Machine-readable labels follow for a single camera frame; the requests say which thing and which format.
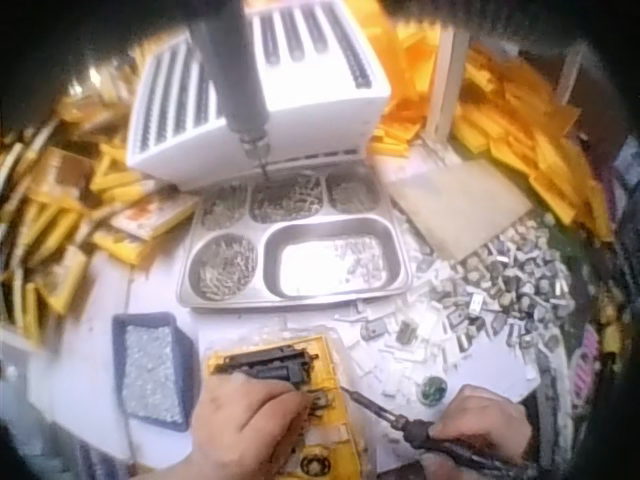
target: blue basket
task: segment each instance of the blue basket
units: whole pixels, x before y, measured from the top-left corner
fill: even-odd
[[[122,387],[124,384],[125,365],[127,364],[125,335],[127,327],[129,326],[149,329],[169,327],[171,329],[171,356],[173,359],[173,370],[176,382],[175,388],[182,413],[182,422],[167,422],[126,411],[122,398]],[[113,335],[113,370],[115,374],[116,391],[120,408],[124,414],[158,427],[168,428],[178,432],[187,431],[197,396],[198,368],[193,342],[178,327],[174,315],[169,312],[114,315],[111,328]]]

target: stainless steel tray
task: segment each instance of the stainless steel tray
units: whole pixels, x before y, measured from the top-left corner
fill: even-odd
[[[178,283],[185,307],[326,304],[401,293],[411,282],[389,198],[364,165],[210,190]]]

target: person's right hand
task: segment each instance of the person's right hand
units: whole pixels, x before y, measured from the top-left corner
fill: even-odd
[[[531,439],[531,425],[523,406],[487,389],[465,385],[429,433],[438,440],[464,440],[509,462],[519,463]],[[443,455],[427,452],[421,461],[428,479],[474,477],[465,475]]]
[[[286,382],[241,373],[206,378],[191,419],[189,478],[273,478],[291,454],[309,405],[309,397]]]

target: white vented box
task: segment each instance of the white vented box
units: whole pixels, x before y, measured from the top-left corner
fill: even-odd
[[[390,86],[364,33],[337,0],[247,13],[270,112],[269,172],[362,159]],[[182,190],[258,174],[218,108],[188,34],[147,62],[127,162]]]

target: hanging black tool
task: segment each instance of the hanging black tool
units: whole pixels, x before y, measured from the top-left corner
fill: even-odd
[[[404,415],[395,414],[378,405],[360,392],[341,388],[354,403],[387,422],[393,430],[402,432],[404,441],[411,448],[442,453],[458,466],[486,474],[490,478],[534,479],[540,476],[539,467],[533,463],[510,464],[493,456],[476,453],[462,442],[436,440],[429,435],[429,427],[433,422],[409,420]]]

